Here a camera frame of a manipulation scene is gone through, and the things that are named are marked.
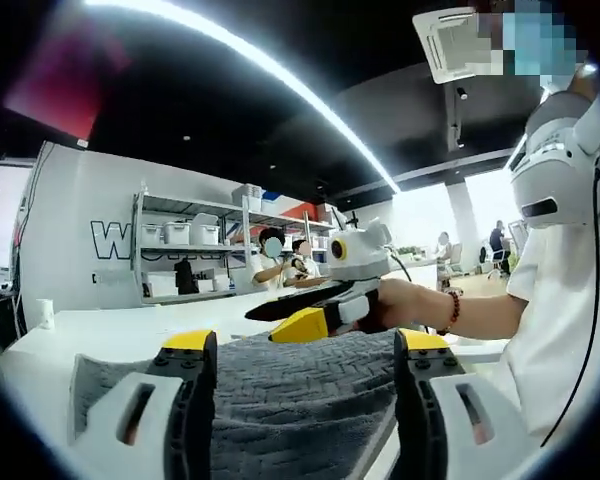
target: air conditioner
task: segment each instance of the air conditioner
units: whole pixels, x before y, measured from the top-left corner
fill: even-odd
[[[502,50],[492,51],[490,38],[478,35],[478,16],[473,8],[421,13],[413,17],[413,25],[434,82],[502,75]]]

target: white table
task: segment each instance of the white table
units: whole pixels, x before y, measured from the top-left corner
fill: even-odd
[[[435,265],[410,268],[409,273],[415,283],[435,287]],[[392,272],[387,277],[404,274]],[[257,322],[243,315],[267,300],[296,291],[288,288],[139,309],[63,311],[56,314],[53,330],[34,328],[3,353],[0,365],[7,385],[43,437],[50,445],[63,448],[68,444],[69,386],[76,354],[107,362],[147,360],[173,334],[207,328],[216,331],[218,343],[228,343],[234,340],[232,336],[275,328],[280,322]],[[451,341],[458,343],[457,338]],[[452,348],[460,358],[484,351],[480,346]]]

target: ceiling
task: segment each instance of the ceiling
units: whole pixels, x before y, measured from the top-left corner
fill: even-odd
[[[525,77],[433,83],[411,17],[445,2],[175,3],[247,39],[294,72],[392,176],[513,147],[540,98],[537,82]],[[31,52],[43,20],[49,28],[50,11],[29,7],[15,17],[13,9],[7,12],[19,22],[12,28],[22,46],[5,47],[11,51],[3,55],[2,80],[17,76],[12,64]],[[362,155],[304,100],[227,47],[147,14],[102,8],[89,11],[88,19],[103,38],[115,39],[127,59],[108,83],[89,149],[256,183],[342,209],[391,198],[388,187],[373,188],[380,176]],[[458,87],[466,100],[457,95]],[[450,139],[454,125],[463,148]],[[0,154],[35,156],[42,139],[53,135],[0,109]],[[453,183],[504,160],[501,155],[458,168],[450,164],[399,185]]]

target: beaded bracelet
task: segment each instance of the beaded bracelet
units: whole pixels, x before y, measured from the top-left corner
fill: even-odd
[[[456,292],[447,292],[453,298],[453,314],[451,315],[451,320],[449,322],[449,326],[444,330],[440,330],[438,335],[446,335],[451,330],[451,327],[458,321],[458,317],[460,316],[460,299],[458,298],[458,294]]]

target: gray towel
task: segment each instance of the gray towel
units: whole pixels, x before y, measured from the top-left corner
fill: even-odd
[[[297,345],[256,335],[220,345],[213,478],[345,478],[394,398],[393,338],[352,333]],[[91,405],[148,363],[77,358],[72,434],[84,431]]]

